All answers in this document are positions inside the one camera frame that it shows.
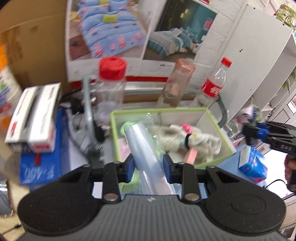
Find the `person right hand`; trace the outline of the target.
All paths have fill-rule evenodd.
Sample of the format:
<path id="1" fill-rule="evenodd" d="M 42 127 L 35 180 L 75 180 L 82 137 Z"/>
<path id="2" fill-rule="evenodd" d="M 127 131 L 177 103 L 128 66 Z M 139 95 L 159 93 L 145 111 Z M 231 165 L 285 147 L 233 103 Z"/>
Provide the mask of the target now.
<path id="1" fill-rule="evenodd" d="M 285 158 L 285 179 L 287 180 L 287 188 L 291 192 L 295 192 L 296 189 L 295 165 L 295 156 L 287 155 Z"/>

